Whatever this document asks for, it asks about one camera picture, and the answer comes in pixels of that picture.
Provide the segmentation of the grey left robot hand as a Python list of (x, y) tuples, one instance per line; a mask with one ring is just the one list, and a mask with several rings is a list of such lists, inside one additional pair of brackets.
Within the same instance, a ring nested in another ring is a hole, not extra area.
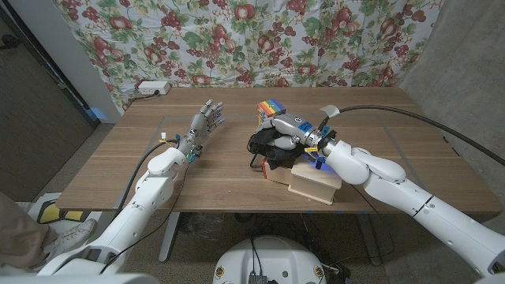
[(178, 150), (186, 155), (198, 156), (203, 143), (224, 120), (222, 116), (223, 103), (213, 103), (209, 99), (193, 116), (189, 128), (178, 143)]

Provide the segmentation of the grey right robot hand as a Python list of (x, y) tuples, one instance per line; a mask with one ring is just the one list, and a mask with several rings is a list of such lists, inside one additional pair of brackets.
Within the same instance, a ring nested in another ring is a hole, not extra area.
[(274, 129), (281, 133), (280, 138), (274, 138), (267, 144), (283, 150), (293, 150), (299, 144), (304, 147), (314, 148), (323, 139), (323, 127), (329, 119), (329, 117), (326, 117), (320, 126), (316, 128), (300, 116), (280, 114), (267, 118), (258, 126), (256, 133), (264, 129)]

